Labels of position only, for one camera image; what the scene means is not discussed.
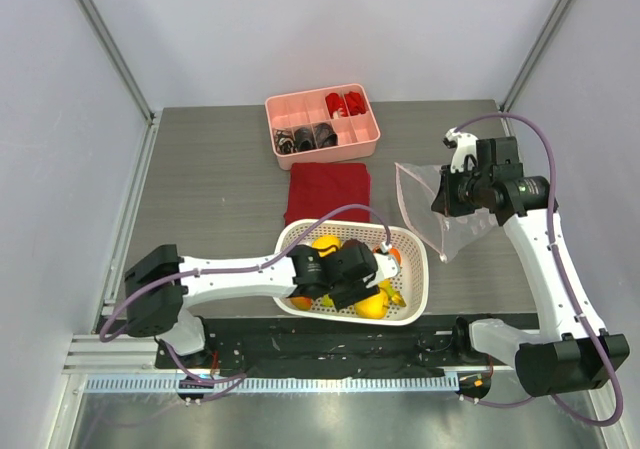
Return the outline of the dark red apple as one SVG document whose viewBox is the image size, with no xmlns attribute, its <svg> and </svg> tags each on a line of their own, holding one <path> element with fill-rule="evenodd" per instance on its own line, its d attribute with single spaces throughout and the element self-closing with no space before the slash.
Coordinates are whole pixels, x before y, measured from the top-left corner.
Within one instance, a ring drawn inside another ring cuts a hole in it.
<svg viewBox="0 0 640 449">
<path fill-rule="evenodd" d="M 342 243 L 342 249 L 351 247 L 367 248 L 367 245 L 357 239 L 348 239 Z"/>
</svg>

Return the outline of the clear zip top bag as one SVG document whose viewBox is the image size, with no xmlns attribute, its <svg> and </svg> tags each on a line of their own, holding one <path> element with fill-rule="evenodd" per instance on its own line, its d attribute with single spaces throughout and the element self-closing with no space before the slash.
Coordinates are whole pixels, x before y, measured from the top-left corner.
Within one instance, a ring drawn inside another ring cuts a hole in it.
<svg viewBox="0 0 640 449">
<path fill-rule="evenodd" d="M 481 209 L 472 215 L 445 217 L 431 209 L 440 187 L 439 165 L 395 164 L 398 206 L 406 227 L 451 262 L 460 250 L 497 227 L 494 215 Z"/>
</svg>

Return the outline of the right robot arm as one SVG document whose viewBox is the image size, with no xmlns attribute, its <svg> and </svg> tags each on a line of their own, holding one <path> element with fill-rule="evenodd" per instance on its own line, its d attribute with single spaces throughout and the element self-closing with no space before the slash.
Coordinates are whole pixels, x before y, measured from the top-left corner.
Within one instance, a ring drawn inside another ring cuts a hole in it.
<svg viewBox="0 0 640 449">
<path fill-rule="evenodd" d="M 513 245 L 532 291 L 538 334 L 496 319 L 458 323 L 451 340 L 457 360 L 477 362 L 485 354 L 512 367 L 534 397 L 599 389 L 610 379 L 596 347 L 614 368 L 630 354 L 624 335 L 610 334 L 586 296 L 567 256 L 557 204 L 543 176 L 527 176 L 515 138 L 479 139 L 450 130 L 444 137 L 454 154 L 440 169 L 432 210 L 447 218 L 486 209 Z"/>
</svg>

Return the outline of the yellow banana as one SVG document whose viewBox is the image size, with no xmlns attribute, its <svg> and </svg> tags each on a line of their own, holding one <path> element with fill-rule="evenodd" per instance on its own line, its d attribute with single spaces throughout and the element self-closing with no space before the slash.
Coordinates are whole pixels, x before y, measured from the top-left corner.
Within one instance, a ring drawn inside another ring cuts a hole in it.
<svg viewBox="0 0 640 449">
<path fill-rule="evenodd" d="M 396 290 L 394 288 L 394 286 L 392 285 L 391 281 L 389 279 L 383 280 L 378 284 L 378 287 L 381 291 L 384 291 L 389 300 L 399 306 L 399 307 L 405 307 L 406 306 L 406 301 L 404 300 L 403 296 L 401 295 L 401 293 Z"/>
</svg>

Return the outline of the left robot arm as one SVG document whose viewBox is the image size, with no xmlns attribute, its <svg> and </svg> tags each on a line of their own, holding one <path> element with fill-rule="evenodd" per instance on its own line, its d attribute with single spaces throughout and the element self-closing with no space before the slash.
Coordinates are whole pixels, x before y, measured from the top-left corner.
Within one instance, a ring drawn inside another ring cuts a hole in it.
<svg viewBox="0 0 640 449">
<path fill-rule="evenodd" d="M 176 245 L 161 245 L 125 273 L 126 334 L 155 337 L 187 365 L 200 368 L 211 360 L 213 344 L 204 322 L 191 312 L 199 304 L 327 295 L 341 310 L 376 294 L 379 283 L 398 271 L 391 254 L 375 253 L 358 241 L 325 256 L 299 244 L 287 253 L 235 260 L 181 256 Z"/>
</svg>

